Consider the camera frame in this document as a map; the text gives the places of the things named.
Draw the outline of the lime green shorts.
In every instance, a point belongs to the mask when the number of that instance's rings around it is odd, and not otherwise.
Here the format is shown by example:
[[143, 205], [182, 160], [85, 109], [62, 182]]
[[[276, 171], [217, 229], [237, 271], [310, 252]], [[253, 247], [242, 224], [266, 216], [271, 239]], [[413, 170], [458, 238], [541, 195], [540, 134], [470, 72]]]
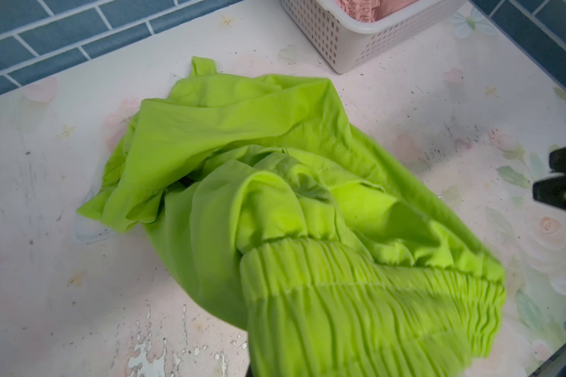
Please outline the lime green shorts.
[[142, 225], [189, 297], [247, 331], [255, 376], [456, 376], [502, 325], [502, 264], [328, 79], [193, 58], [79, 213]]

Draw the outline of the pink shorts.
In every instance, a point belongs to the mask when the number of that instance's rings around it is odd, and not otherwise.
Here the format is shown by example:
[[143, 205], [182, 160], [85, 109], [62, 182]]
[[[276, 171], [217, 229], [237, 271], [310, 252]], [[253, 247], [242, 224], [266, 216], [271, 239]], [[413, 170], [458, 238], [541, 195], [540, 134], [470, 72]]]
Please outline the pink shorts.
[[337, 0], [336, 4], [352, 19], [374, 23], [416, 3], [416, 0]]

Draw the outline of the white plastic basket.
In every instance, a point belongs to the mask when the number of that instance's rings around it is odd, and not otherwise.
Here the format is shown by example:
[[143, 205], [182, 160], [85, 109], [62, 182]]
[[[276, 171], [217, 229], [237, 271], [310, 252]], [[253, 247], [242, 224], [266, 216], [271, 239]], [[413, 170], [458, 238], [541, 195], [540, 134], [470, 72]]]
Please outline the white plastic basket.
[[296, 23], [332, 69], [345, 74], [452, 16], [463, 1], [421, 0], [373, 23], [350, 17], [335, 1], [283, 0]]

